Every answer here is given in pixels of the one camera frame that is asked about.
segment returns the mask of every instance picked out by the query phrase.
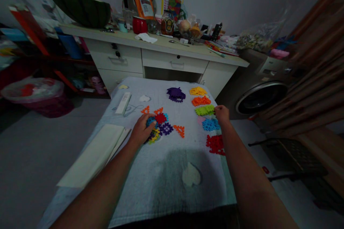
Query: tiled floor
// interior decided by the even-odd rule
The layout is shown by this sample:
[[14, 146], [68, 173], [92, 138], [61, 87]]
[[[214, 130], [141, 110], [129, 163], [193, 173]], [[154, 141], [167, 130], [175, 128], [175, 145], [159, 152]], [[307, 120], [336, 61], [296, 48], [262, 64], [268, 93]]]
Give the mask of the tiled floor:
[[[0, 228], [36, 227], [56, 183], [75, 161], [110, 103], [109, 99], [76, 100], [79, 107], [66, 116], [48, 119], [29, 112], [1, 132]], [[232, 123], [245, 145], [265, 139], [250, 121]], [[261, 147], [248, 149], [259, 165], [272, 166]], [[344, 219], [337, 213], [313, 205], [302, 183], [280, 180], [273, 185], [300, 228], [344, 228]]]
[[49, 119], [29, 112], [0, 134], [0, 228], [36, 228], [55, 185], [110, 103], [73, 101], [81, 106], [66, 116]]
[[[258, 127], [248, 120], [231, 122], [257, 163], [273, 171], [272, 163], [260, 146], [248, 147], [249, 143], [265, 139]], [[344, 217], [335, 211], [318, 209], [312, 202], [312, 194], [302, 182], [282, 179], [273, 181], [272, 185], [300, 228], [344, 228]]]

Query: desk drawer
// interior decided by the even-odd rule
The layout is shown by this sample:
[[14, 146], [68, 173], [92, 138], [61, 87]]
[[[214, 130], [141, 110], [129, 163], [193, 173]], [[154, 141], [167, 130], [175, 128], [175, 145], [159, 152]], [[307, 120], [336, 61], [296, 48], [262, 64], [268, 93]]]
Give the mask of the desk drawer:
[[104, 70], [104, 69], [98, 69], [98, 72], [109, 94], [111, 94], [114, 88], [116, 88], [116, 86], [120, 84], [121, 81], [125, 79], [126, 77], [131, 76], [131, 77], [143, 78], [142, 73], [121, 72], [121, 71]]
[[182, 55], [142, 49], [143, 66], [203, 74], [208, 61]]
[[140, 48], [114, 44], [117, 49], [113, 49], [109, 42], [87, 38], [84, 40], [98, 69], [143, 73]]

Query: hand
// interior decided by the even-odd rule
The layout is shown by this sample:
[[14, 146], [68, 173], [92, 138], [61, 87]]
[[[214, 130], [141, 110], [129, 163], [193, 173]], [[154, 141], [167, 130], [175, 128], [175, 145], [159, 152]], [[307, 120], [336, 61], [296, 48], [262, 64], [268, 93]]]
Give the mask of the hand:
[[214, 111], [220, 126], [229, 123], [229, 109], [227, 107], [220, 105], [215, 107]]
[[148, 127], [146, 127], [148, 118], [154, 116], [154, 114], [141, 115], [141, 117], [137, 120], [133, 128], [132, 134], [128, 142], [132, 142], [133, 144], [136, 144], [138, 147], [141, 146], [148, 139], [153, 128], [157, 124], [157, 122], [154, 121]]

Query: orange triangle block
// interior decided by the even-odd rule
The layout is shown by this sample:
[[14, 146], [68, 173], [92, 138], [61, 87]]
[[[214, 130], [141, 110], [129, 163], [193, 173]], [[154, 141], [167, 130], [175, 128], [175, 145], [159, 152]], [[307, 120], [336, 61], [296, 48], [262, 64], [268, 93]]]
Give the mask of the orange triangle block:
[[147, 106], [145, 109], [141, 111], [141, 113], [149, 113], [149, 106]]
[[177, 125], [173, 125], [173, 128], [176, 129], [176, 131], [179, 133], [179, 135], [184, 138], [184, 130], [185, 127], [184, 126], [177, 126]]
[[163, 109], [164, 108], [162, 107], [162, 108], [159, 108], [158, 110], [155, 110], [154, 111], [155, 115], [158, 115], [158, 114], [162, 113]]

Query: trash bin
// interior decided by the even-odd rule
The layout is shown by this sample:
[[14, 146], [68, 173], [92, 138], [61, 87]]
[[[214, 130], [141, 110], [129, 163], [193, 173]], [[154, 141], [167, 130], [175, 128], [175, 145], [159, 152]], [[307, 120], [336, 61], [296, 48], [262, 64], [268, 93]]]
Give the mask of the trash bin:
[[50, 78], [27, 78], [7, 85], [1, 95], [45, 117], [56, 118], [74, 109], [63, 92], [64, 86], [62, 82]]

